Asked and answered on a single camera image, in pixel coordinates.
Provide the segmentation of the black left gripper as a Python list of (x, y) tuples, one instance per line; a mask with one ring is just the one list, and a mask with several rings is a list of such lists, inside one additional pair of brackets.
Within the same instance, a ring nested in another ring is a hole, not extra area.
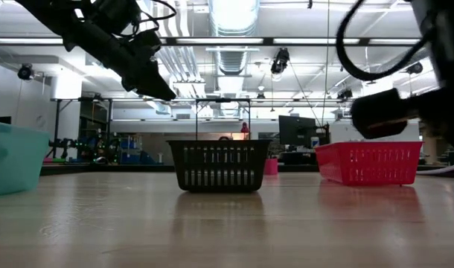
[(97, 22), (70, 14), (64, 21), (63, 43), (65, 47), (81, 47), (105, 68), (113, 70), (121, 77), (127, 91), (135, 89), (140, 95), (171, 101), (176, 94), (159, 74), (156, 59), (161, 41), (153, 30), (140, 32), (140, 22), (138, 14), (130, 18), (128, 24), (132, 25), (135, 35), (119, 39)]

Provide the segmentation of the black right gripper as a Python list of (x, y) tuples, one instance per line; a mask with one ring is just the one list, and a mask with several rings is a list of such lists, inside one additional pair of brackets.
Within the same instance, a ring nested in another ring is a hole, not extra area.
[[(419, 96), (419, 117), (454, 147), (454, 0), (410, 0), (439, 88)], [(351, 106), (354, 127), (366, 139), (401, 134), (412, 115), (398, 90), (367, 95)]]

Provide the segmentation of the red slotted plastic basket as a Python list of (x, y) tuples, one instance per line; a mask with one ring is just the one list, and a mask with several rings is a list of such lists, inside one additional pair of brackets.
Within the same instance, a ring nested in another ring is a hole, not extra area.
[(347, 141), (316, 148), (321, 176), (349, 186), (411, 185), (420, 141)]

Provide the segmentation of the ceiling light strip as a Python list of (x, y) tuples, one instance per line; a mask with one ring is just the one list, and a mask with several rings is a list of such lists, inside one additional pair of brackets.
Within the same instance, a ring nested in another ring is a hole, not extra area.
[(368, 44), (369, 45), (378, 45), (378, 46), (413, 46), (417, 42), (419, 42), (420, 39), (379, 39), (379, 38), (374, 38), (370, 39)]
[(0, 45), (62, 45), (60, 38), (0, 37)]
[(263, 38), (175, 38), (177, 45), (257, 45), (263, 43)]
[(274, 44), (286, 45), (335, 45), (336, 40), (333, 38), (274, 38)]

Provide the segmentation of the black computer monitor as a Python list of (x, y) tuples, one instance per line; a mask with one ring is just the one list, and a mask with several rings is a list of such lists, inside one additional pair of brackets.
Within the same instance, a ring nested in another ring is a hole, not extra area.
[(279, 140), (281, 144), (293, 146), (311, 145), (316, 136), (316, 120), (295, 116), (278, 116)]

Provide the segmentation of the black slotted plastic basket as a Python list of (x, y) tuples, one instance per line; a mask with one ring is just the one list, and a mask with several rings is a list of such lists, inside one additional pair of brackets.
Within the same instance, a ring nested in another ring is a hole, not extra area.
[(178, 186), (183, 191), (258, 191), (270, 140), (169, 141)]

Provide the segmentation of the black metal rack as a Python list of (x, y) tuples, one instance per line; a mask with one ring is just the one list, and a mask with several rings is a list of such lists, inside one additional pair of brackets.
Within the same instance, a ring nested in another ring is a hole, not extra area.
[(59, 135), (59, 125), (60, 125), (60, 113), (71, 103), (73, 102), (89, 102), (92, 104), (103, 104), (107, 102), (109, 105), (106, 108), (107, 111), (107, 119), (105, 122), (106, 125), (106, 131), (105, 131), (105, 141), (106, 143), (109, 143), (111, 141), (110, 135), (111, 135), (111, 123), (112, 123), (112, 112), (113, 112), (113, 98), (102, 98), (100, 96), (97, 97), (79, 97), (79, 98), (52, 98), (51, 101), (56, 103), (56, 112), (55, 112), (55, 123), (54, 123), (54, 140), (52, 141), (50, 147), (51, 150), (47, 153), (46, 156), (51, 156), (52, 158), (55, 158), (57, 155), (57, 149), (62, 148), (60, 145), (60, 142), (58, 141), (58, 135)]

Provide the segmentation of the small red cylinder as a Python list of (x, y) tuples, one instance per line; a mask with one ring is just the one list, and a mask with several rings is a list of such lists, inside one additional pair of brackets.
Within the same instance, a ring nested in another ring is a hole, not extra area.
[(277, 159), (267, 159), (264, 166), (264, 175), (274, 176), (278, 174), (278, 160)]

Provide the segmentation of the green translucent mat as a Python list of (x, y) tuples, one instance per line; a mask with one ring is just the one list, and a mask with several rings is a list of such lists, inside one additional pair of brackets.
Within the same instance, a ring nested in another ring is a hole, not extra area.
[(0, 123), (0, 195), (37, 187), (48, 142), (47, 132)]

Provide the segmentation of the black metal stand frame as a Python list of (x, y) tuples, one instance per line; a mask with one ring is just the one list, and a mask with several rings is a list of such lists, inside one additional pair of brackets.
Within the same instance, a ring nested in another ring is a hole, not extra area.
[(237, 103), (240, 105), (242, 102), (245, 102), (248, 104), (248, 134), (249, 134), (249, 140), (252, 139), (251, 136), (251, 108), (252, 108), (252, 100), (250, 98), (196, 98), (195, 100), (195, 140), (199, 140), (199, 103), (203, 102), (206, 105), (209, 105), (210, 102), (215, 102), (215, 103)]

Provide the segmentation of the silver ceiling air duct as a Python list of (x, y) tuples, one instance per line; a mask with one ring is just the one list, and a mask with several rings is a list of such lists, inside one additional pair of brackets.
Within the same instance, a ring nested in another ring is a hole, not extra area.
[[(253, 36), (258, 22), (260, 0), (208, 0), (211, 35), (215, 37)], [(216, 63), (224, 75), (239, 75), (246, 67), (246, 47), (221, 50)]]

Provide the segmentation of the black aluminium table frame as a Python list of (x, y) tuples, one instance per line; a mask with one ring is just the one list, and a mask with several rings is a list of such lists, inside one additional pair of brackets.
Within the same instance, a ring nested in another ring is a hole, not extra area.
[[(170, 165), (44, 165), (40, 176), (63, 175), (70, 173), (88, 172), (133, 172), (133, 173), (172, 173), (174, 166)], [(279, 173), (315, 173), (319, 168), (314, 165), (279, 165)]]

